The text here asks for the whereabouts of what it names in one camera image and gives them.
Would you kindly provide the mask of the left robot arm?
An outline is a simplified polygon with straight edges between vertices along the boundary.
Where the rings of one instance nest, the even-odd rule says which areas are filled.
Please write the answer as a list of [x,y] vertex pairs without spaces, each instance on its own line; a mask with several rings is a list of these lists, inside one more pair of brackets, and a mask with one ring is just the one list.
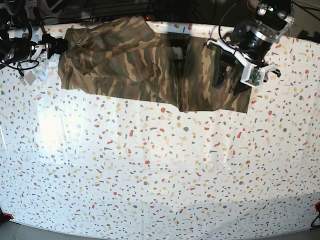
[[206,44],[217,46],[219,52],[217,75],[212,85],[221,85],[227,67],[234,67],[236,63],[243,67],[240,83],[251,88],[266,82],[268,72],[280,77],[280,70],[273,64],[265,63],[265,56],[273,44],[279,43],[294,20],[292,1],[260,0],[254,10],[253,20],[241,21],[232,32],[208,40]]

